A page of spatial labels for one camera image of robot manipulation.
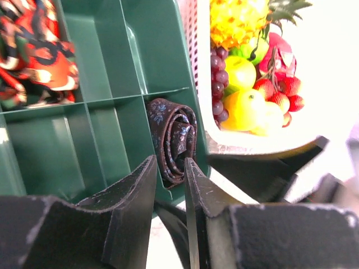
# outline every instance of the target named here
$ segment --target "rolled necktie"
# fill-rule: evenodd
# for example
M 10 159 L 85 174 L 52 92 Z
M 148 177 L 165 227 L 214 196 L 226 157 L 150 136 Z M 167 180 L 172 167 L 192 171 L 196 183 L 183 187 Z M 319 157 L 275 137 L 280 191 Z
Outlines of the rolled necktie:
M 195 157 L 197 121 L 186 105 L 157 98 L 147 104 L 152 141 L 166 188 L 183 182 L 185 158 Z

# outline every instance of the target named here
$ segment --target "green plastic organizer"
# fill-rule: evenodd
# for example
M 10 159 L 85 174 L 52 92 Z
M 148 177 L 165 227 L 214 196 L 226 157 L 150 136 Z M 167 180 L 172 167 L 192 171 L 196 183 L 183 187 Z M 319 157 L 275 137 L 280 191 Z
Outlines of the green plastic organizer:
M 155 154 L 145 102 L 166 98 L 198 118 L 206 141 L 176 0 L 57 0 L 62 40 L 75 44 L 77 103 L 0 113 L 0 194 L 55 194 L 70 202 L 101 191 Z M 184 186 L 156 197 L 179 203 Z

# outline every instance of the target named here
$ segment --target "lychee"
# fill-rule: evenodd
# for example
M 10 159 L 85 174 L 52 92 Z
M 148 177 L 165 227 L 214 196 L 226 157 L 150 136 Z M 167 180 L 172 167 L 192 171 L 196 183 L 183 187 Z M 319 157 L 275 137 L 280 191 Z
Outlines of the lychee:
M 290 106 L 289 106 L 290 112 L 297 112 L 297 111 L 301 110 L 305 105 L 304 99 L 301 98 L 299 95 L 290 96 L 290 97 L 288 97 L 288 99 L 289 99 L 289 103 L 290 103 Z
M 274 86 L 267 78 L 262 78 L 254 83 L 253 89 L 259 91 L 267 101 L 274 94 Z
M 274 102 L 277 105 L 279 105 L 280 109 L 282 110 L 283 114 L 285 114 L 286 112 L 288 112 L 289 106 L 291 105 L 289 103 L 289 99 L 288 97 L 281 93 L 281 92 L 276 92 L 270 99 L 270 102 Z
M 302 82 L 297 77 L 286 77 L 279 83 L 282 92 L 289 96 L 298 95 L 302 88 Z

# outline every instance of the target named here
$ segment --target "black plastic part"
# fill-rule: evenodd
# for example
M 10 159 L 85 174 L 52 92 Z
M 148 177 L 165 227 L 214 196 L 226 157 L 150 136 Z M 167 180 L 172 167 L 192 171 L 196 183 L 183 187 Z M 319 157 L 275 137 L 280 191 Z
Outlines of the black plastic part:
M 262 155 L 208 156 L 208 163 L 258 202 L 284 202 L 296 172 L 315 158 L 328 143 L 325 137 L 299 148 Z
M 190 158 L 185 161 L 185 181 L 191 268 L 210 268 L 207 219 L 239 202 L 210 181 Z
M 0 197 L 0 268 L 145 268 L 156 177 L 153 155 L 77 205 Z
M 192 159 L 185 166 L 191 269 L 359 268 L 359 220 L 353 212 L 312 203 L 243 205 Z M 174 208 L 160 207 L 169 214 Z M 176 223 L 173 218 L 178 222 L 183 211 L 171 215 Z
M 359 268 L 358 217 L 333 205 L 230 206 L 211 221 L 229 231 L 208 231 L 212 269 Z
M 159 201 L 155 201 L 154 210 L 172 238 L 183 269 L 191 269 L 186 211 Z

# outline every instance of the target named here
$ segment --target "lemon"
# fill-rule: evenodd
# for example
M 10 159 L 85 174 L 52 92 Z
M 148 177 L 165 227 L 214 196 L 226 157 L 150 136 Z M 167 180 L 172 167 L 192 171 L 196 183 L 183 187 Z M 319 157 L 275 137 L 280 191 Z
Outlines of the lemon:
M 221 126 L 231 131 L 249 131 L 260 124 L 266 113 L 265 100 L 256 90 L 237 91 L 223 100 L 229 117 Z
M 266 111 L 260 123 L 251 130 L 251 133 L 258 136 L 270 136 L 282 129 L 284 122 L 283 112 L 279 105 L 272 102 L 265 102 Z

